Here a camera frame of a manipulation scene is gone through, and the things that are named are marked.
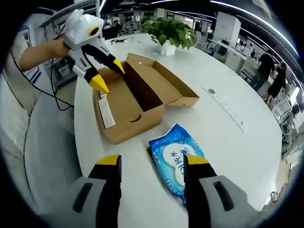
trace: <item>wet wipes package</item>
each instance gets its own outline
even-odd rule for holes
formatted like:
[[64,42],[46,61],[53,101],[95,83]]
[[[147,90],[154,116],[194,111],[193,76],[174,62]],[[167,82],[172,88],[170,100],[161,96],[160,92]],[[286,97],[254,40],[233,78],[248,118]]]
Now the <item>wet wipes package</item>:
[[183,203],[184,163],[183,155],[193,154],[204,157],[204,153],[190,134],[177,123],[164,135],[149,141],[150,153],[168,188]]

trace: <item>open cardboard box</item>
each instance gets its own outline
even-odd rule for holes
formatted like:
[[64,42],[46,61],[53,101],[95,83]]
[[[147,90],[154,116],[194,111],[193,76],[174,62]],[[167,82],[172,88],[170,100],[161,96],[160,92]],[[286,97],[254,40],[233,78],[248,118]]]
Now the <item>open cardboard box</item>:
[[193,106],[199,99],[177,76],[155,60],[129,54],[122,65],[124,79],[108,68],[98,70],[110,91],[107,101],[116,125],[105,128],[98,103],[100,94],[96,90],[93,92],[99,130],[113,144],[159,125],[165,106]]

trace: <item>box lid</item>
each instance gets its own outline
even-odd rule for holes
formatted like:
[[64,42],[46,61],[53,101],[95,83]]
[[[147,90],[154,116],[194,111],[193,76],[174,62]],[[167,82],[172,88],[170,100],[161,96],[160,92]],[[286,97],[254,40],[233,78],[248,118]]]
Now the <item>box lid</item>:
[[188,105],[187,100],[183,98],[196,98],[196,100],[199,98],[176,75],[155,60],[130,53],[126,62],[141,76],[165,105],[174,103],[174,106],[186,106]]

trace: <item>ceiling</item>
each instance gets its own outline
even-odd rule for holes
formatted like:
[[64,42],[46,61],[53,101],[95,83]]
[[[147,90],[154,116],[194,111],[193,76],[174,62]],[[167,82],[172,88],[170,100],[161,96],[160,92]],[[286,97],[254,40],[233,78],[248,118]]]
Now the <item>ceiling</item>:
[[[299,58],[292,48],[287,44],[287,42],[272,29],[247,13],[231,7],[211,3],[210,0],[176,0],[151,4],[155,1],[157,0],[106,0],[101,14],[117,13],[131,9],[154,10],[155,8],[164,8],[172,11],[194,12],[214,17],[216,17],[218,11],[231,14],[240,20],[242,28],[253,33],[261,40],[265,41],[271,48],[273,48],[293,69],[297,77],[304,82],[304,73],[302,71],[302,66],[304,63],[303,59]],[[300,56],[301,54],[304,56],[304,50],[302,49],[303,47],[300,46],[300,41],[302,38],[302,31],[299,28],[299,23],[301,21],[299,18],[301,16],[301,7],[297,7],[295,4],[286,4],[283,1],[277,0],[266,0],[266,3],[264,0],[217,1],[237,6],[264,19],[279,30],[290,41],[290,43],[296,47]],[[64,2],[67,5],[71,4],[70,0],[66,0]],[[249,36],[254,38],[260,44],[263,44],[260,40],[252,37],[251,34],[248,34],[243,30],[240,31],[240,34],[244,37]]]

